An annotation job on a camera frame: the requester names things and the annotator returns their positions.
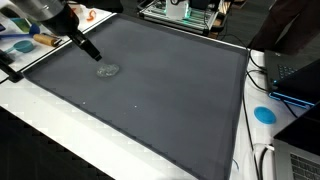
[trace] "blue circle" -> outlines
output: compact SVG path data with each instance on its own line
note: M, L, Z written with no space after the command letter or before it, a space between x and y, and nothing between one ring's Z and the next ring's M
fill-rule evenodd
M276 122L276 116L270 109L266 107L256 107L254 109L254 115L260 122L264 124L273 124Z
M34 49L34 46L31 41L20 41L13 45L13 47L20 52L27 53Z

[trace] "white tabletop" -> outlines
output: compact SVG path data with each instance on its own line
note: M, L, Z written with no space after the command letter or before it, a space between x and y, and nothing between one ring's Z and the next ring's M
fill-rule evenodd
M87 9L84 6L81 6L82 13L78 14L79 17L79 26L78 29L82 32L87 32L88 30L92 29L93 27L97 26L99 22L103 21L106 18L109 18L112 16L112 13L107 11L102 11L99 9ZM94 10L96 12L96 17L93 21L88 22L86 19L89 16L90 10ZM0 34L24 34L18 26L16 26L10 19L5 18L0 13L0 22L1 24L6 27L6 30L3 32L0 32ZM41 33L50 33L50 31L45 28L44 26L40 26ZM63 43L61 43L61 46L70 43L70 39L67 36L61 37L63 39ZM32 64L34 62L37 62L41 57L48 53L52 53L56 50L58 50L61 46L55 48L47 45L40 44L33 40L32 38L10 38L10 39L1 39L0 40L0 49L3 51L11 48L16 42L19 42L21 40L30 40L34 46L35 49L32 50L29 53L22 53L18 51L12 51L9 53L10 57L15 60L14 63L10 65L11 68L13 68L15 71L19 71L26 67L29 64ZM7 78L8 76L0 72L0 82Z
M263 53L252 51L252 56L263 65ZM250 63L248 69L254 69L254 66ZM252 73L252 76L264 86L262 75ZM245 98L254 143L271 143L272 137L294 119L281 102L257 90L249 79L246 81ZM195 179L153 151L26 79L16 84L10 81L0 84L0 106L115 179ZM271 109L277 122L274 125L260 123L253 114L257 106ZM293 109L297 114L304 111ZM231 180L256 179L243 108L234 160L239 164L239 170L233 163ZM265 179L274 179L273 171L272 154L268 153L264 165Z

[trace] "black cable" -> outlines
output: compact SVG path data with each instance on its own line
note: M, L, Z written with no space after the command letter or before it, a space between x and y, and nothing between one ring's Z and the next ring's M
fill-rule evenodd
M240 38L238 38L237 36L235 36L235 35L233 35L233 34L218 35L218 36L232 36L232 37L236 38L236 39L241 43L241 45L242 45L243 47L245 47L246 49L248 49L247 46L243 43L243 41L241 41Z
M261 73L261 74L266 75L266 72L265 72L265 71L262 71L262 70L253 69L253 70L248 71L249 74L250 74L251 72L258 72L258 73Z
M222 38L220 39L220 41L223 41L227 34L228 34L228 19L226 20L226 30L225 30L225 33L224 33L224 35L222 36Z
M298 118L298 116L296 115L296 113L293 112L293 110L291 109L291 107L288 105L288 103L282 101L284 103L284 105L286 105L286 107L288 108L288 110L290 111L290 113L292 114L292 116L294 116L295 118Z
M268 151L268 148L265 147L261 153L261 156L260 156L260 160L259 160L259 170L260 170L260 180L263 180L263 159L264 159L264 156L266 155L266 152Z
M9 78L5 78L4 80L0 81L0 84L4 83L6 80L9 80Z
M252 152L254 152L254 147L253 147L252 136L251 136L250 126L249 126L248 113L247 113L247 107L246 107L246 102L245 102L245 98L244 98L244 93L243 93L243 96L242 96L242 104L243 104L243 110L244 110L244 115L245 115L245 119L246 119L246 125L247 125L247 131L248 131L249 141L250 141L250 145L251 145L251 150L252 150ZM253 159L254 159L254 165L255 165L255 169L256 169L256 175L257 175L258 180L260 180L257 159L256 159L256 156L254 154L253 154Z
M250 80L252 81L252 83L253 83L258 89L260 89L261 91L264 91L264 92L268 92L268 90L260 87L260 86L253 80L253 78L252 78L251 75L250 75L250 72L247 71L247 75L249 76L249 78L250 78Z
M250 51L249 51L249 58L250 58L251 62L252 62L256 67L258 67L259 69L261 69L261 70L263 70L263 71L266 71L267 69L266 69L265 67L259 66L256 62L254 62L254 60L253 60L253 58L252 58L252 56L251 56L251 51L252 51L252 49L250 49Z
M232 159L232 161L236 164L237 170L239 171L239 164L238 164L238 162L237 162L236 160L234 160L234 159Z

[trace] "floor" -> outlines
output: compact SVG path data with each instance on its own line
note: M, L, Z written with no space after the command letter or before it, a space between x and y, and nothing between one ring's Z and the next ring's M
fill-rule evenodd
M137 0L121 0L125 10L124 14L137 17L136 5ZM259 31L265 17L268 14L269 7L274 0L248 0L242 9L232 9L229 14L227 27L227 34L237 36L243 44L247 45ZM221 39L226 32L220 33ZM242 43L233 36L226 36L223 41L236 45ZM299 54L299 56L306 56L310 59L320 58L320 35L315 38L308 46Z

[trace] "gray cloth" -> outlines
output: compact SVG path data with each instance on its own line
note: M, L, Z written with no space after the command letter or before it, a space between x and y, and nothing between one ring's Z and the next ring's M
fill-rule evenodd
M228 179L246 51L124 16L89 38L100 62L72 44L25 76L195 177ZM102 64L120 70L99 77Z

